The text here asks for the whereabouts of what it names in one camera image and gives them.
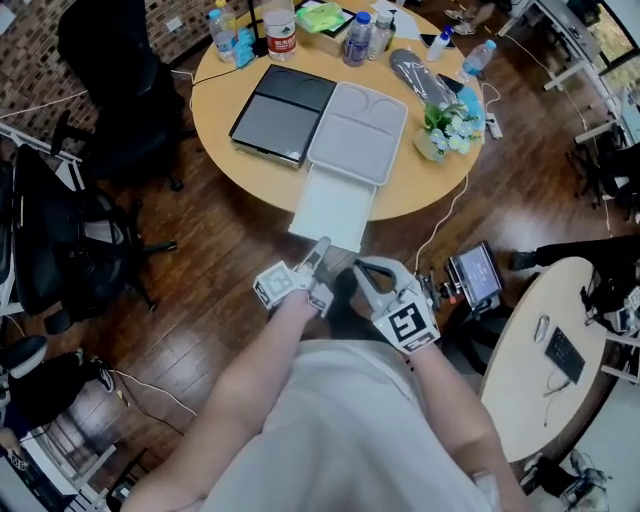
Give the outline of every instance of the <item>small round table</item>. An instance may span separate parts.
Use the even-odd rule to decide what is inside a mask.
[[[593,265],[566,258],[546,269],[529,287],[511,314],[487,367],[480,399],[495,423],[509,462],[524,459],[551,442],[584,402],[598,374],[606,330],[585,325],[580,290],[592,284]],[[534,335],[542,315],[549,316],[545,338]],[[559,327],[584,358],[577,384],[562,391],[565,374],[545,356]]]

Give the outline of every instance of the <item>white desk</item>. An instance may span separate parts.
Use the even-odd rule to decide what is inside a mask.
[[[556,30],[564,35],[569,48],[572,50],[573,61],[571,66],[558,76],[550,73],[551,81],[546,83],[544,88],[549,90],[558,87],[564,80],[578,71],[584,71],[593,82],[600,96],[606,96],[606,90],[593,63],[600,55],[600,45],[591,32],[584,26],[580,19],[569,9],[562,0],[525,0],[526,4],[519,10],[515,17],[511,18],[498,32],[499,36],[504,36],[513,25],[520,19],[526,11],[534,5],[548,17],[554,24]]]
[[[580,290],[591,284],[593,265],[582,258],[566,258],[547,268],[524,294],[489,362],[480,399],[500,434],[507,460],[532,455],[553,440],[582,405],[600,369],[606,330],[585,325]],[[542,315],[550,317],[546,338],[534,342]],[[565,375],[544,354],[560,327],[585,360],[577,384],[545,397],[549,388],[565,382]]]

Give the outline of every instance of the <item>hand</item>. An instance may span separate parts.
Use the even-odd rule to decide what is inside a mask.
[[[305,323],[318,314],[318,308],[309,304],[309,293],[306,290],[292,291],[283,299],[280,309],[302,318]]]

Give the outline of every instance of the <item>flower bouquet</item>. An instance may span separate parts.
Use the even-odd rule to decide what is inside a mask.
[[[424,108],[424,126],[416,132],[413,143],[425,158],[436,162],[449,151],[466,155],[471,142],[478,139],[474,135],[476,117],[470,116],[467,106],[462,103],[432,105]]]

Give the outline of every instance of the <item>brick wall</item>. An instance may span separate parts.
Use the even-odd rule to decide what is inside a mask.
[[[82,83],[60,59],[56,49],[58,21],[73,0],[32,0],[29,4],[24,0],[0,2],[16,15],[7,32],[0,36],[0,116],[82,91]],[[99,6],[97,11],[109,8],[108,0],[95,2]],[[214,2],[145,0],[149,39],[164,62],[176,58],[206,36],[204,16],[213,8]],[[184,24],[175,32],[169,32],[165,24],[175,16],[180,16]],[[88,96],[2,121],[50,141],[58,116],[67,108],[72,112],[72,124],[93,127],[97,114]]]

